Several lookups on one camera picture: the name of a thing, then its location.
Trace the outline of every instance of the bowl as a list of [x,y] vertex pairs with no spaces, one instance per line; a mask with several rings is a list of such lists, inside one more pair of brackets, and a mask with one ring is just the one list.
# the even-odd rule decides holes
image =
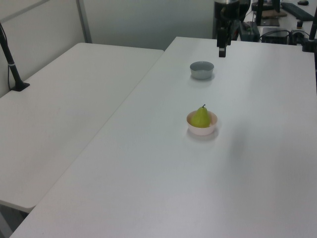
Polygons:
[[218,121],[217,116],[214,113],[208,111],[208,114],[211,118],[210,125],[209,125],[209,127],[206,127],[206,128],[200,128],[200,127],[192,126],[189,123],[190,119],[192,118],[192,116],[195,113],[196,113],[196,111],[193,111],[187,115],[187,124],[188,124],[189,130],[192,133],[194,133],[195,135],[209,135],[209,134],[213,133],[214,129],[216,128],[217,121]]
[[190,65],[192,76],[196,79],[207,79],[212,75],[214,65],[207,61],[198,61]]

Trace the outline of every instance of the green pear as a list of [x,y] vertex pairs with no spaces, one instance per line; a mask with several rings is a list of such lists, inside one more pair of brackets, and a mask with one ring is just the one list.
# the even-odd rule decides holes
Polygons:
[[210,125],[210,116],[207,108],[204,108],[205,104],[200,107],[193,117],[190,119],[190,124],[194,127],[206,128]]

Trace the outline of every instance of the white table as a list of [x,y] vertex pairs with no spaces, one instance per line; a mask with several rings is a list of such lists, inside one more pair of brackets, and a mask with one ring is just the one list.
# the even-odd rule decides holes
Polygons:
[[0,99],[0,204],[30,212],[162,51],[78,44]]
[[[303,9],[304,11],[306,11],[307,13],[309,13],[312,16],[315,15],[317,1],[315,1],[315,0],[309,1],[309,5],[308,6],[298,5],[297,4],[298,1],[299,0],[281,0],[281,2],[293,3],[294,5],[298,6],[301,9]],[[278,19],[280,26],[278,26],[278,27],[274,27],[274,26],[259,26],[258,29],[259,29],[260,35],[262,35],[264,27],[284,28],[284,29],[286,29],[288,31],[291,31],[291,30],[296,28],[297,22],[299,20],[296,19],[296,17],[294,17],[289,12],[285,11],[282,7],[281,7],[281,11],[284,11],[287,14],[287,16],[286,17],[280,17]],[[252,19],[253,19],[252,14],[253,14],[253,11],[246,16],[244,21],[245,22],[252,21]],[[311,32],[312,23],[313,23],[312,21],[304,21],[302,30],[304,30],[305,32],[307,32],[309,34]]]
[[[176,38],[12,238],[316,237],[314,55],[228,48]],[[198,60],[212,80],[190,77]],[[203,104],[219,122],[198,137]]]

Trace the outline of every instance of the wall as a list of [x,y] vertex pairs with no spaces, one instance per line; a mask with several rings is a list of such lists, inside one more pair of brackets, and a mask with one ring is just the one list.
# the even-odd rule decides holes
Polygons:
[[[23,81],[75,44],[84,42],[75,0],[50,0],[2,26]],[[0,97],[7,92],[7,62],[1,51]]]
[[211,38],[213,0],[81,0],[93,43],[165,50],[176,36]]

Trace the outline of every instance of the pink bowl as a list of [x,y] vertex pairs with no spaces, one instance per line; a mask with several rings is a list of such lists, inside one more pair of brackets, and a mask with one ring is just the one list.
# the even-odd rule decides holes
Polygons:
[[196,135],[209,135],[209,134],[213,133],[214,129],[216,128],[217,121],[218,121],[217,116],[214,113],[208,111],[208,114],[211,118],[211,122],[210,122],[209,127],[206,127],[206,128],[194,127],[194,126],[190,125],[189,122],[190,122],[190,119],[192,118],[192,116],[195,114],[195,112],[196,111],[193,111],[187,115],[187,124],[188,124],[189,130]]

